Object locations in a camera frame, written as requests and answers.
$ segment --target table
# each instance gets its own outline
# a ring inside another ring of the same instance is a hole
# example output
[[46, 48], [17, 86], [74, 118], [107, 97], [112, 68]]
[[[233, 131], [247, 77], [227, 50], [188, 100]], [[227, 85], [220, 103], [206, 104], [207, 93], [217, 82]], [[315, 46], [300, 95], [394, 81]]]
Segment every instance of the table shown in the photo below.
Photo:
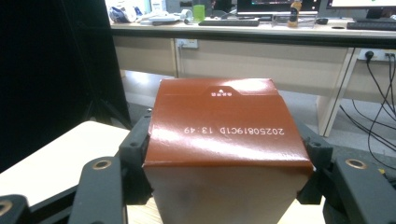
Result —
[[[186, 78], [269, 77], [282, 91], [317, 95], [318, 133], [329, 136], [342, 99], [381, 102], [364, 62], [357, 60], [361, 48], [396, 49], [395, 32], [346, 30], [349, 21], [329, 20], [312, 29], [114, 22], [111, 28], [122, 70]], [[177, 38], [198, 39], [198, 49], [183, 49]], [[385, 88], [388, 67], [374, 64]]]
[[[87, 121], [0, 174], [0, 195], [21, 194], [34, 205], [75, 186], [85, 163], [113, 156], [129, 131]], [[294, 201], [279, 221], [324, 223], [322, 205]], [[127, 207], [129, 223], [162, 223], [153, 199]]]

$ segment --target keyboard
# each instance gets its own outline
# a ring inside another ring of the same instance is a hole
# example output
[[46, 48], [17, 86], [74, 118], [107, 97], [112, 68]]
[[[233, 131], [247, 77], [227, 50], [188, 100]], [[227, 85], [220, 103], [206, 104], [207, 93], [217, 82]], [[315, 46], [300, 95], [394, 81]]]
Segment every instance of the keyboard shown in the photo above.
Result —
[[377, 31], [396, 31], [396, 22], [376, 22], [376, 21], [358, 21], [348, 22], [348, 30], [377, 30]]
[[259, 26], [259, 21], [228, 20], [228, 21], [201, 21], [200, 26]]

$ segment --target gray floor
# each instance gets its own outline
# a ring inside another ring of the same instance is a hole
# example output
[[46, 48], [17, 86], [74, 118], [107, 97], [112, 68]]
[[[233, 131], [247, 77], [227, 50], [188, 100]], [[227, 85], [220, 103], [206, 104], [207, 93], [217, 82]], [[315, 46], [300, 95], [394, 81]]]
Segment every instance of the gray floor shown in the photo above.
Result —
[[[136, 122], [148, 108], [152, 108], [155, 101], [155, 96], [163, 78], [171, 78], [160, 75], [152, 75], [145, 73], [126, 72], [126, 76], [122, 79], [125, 89], [125, 96], [129, 103], [129, 110], [131, 120]], [[279, 92], [284, 98], [290, 113], [294, 118], [299, 119], [306, 124], [315, 133], [318, 133], [318, 118], [316, 110], [317, 96], [302, 94], [289, 91]], [[374, 118], [380, 104], [368, 102], [355, 102], [359, 111], [369, 117]], [[355, 110], [351, 100], [343, 100], [342, 107], [345, 111], [367, 128], [370, 128], [372, 122], [363, 118]], [[393, 128], [396, 128], [396, 121], [385, 113], [381, 113], [378, 120]], [[393, 145], [396, 145], [396, 131], [390, 128], [383, 128], [380, 125], [375, 125], [374, 132], [386, 138]], [[396, 152], [389, 147], [384, 146], [374, 138], [370, 138], [370, 147], [368, 144], [368, 134], [361, 131], [354, 125], [341, 109], [339, 109], [330, 136], [324, 138], [327, 142], [334, 145], [333, 156], [344, 154], [354, 159], [360, 159], [372, 163], [379, 168], [383, 168], [391, 176], [396, 176], [396, 170], [388, 168], [396, 168]], [[376, 161], [370, 149], [375, 156], [384, 162], [387, 166]]]

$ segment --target brown box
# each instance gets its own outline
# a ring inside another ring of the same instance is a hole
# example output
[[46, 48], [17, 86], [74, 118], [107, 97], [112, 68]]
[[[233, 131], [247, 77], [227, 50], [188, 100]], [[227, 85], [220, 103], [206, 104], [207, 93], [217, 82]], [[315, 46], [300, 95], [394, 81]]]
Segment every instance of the brown box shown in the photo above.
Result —
[[149, 134], [165, 224], [277, 223], [313, 172], [271, 79], [165, 79]]

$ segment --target wall socket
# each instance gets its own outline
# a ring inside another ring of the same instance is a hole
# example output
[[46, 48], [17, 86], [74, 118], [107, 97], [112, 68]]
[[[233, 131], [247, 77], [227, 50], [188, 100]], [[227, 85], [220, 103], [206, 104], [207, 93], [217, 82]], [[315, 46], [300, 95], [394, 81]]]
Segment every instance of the wall socket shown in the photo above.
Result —
[[183, 49], [198, 49], [197, 39], [176, 39], [176, 44]]
[[389, 57], [386, 54], [395, 54], [396, 49], [361, 49], [361, 53], [358, 56], [358, 60], [366, 61], [366, 52], [372, 51], [374, 56], [371, 61], [383, 61], [388, 62]]

